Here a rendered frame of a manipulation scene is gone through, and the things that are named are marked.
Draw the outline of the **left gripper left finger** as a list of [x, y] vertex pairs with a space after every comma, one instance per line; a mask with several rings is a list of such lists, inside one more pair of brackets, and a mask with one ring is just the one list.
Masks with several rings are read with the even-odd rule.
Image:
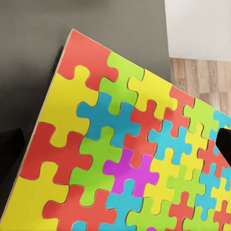
[[0, 133], [0, 186], [25, 147], [20, 128]]

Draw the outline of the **jigsaw puzzle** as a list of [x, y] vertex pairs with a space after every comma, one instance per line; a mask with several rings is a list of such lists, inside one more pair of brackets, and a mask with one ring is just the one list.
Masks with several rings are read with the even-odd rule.
[[0, 231], [231, 231], [231, 116], [73, 29]]

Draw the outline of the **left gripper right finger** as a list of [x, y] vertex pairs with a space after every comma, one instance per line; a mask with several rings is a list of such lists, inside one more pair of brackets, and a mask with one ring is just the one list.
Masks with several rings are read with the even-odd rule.
[[219, 129], [216, 146], [231, 167], [231, 129]]

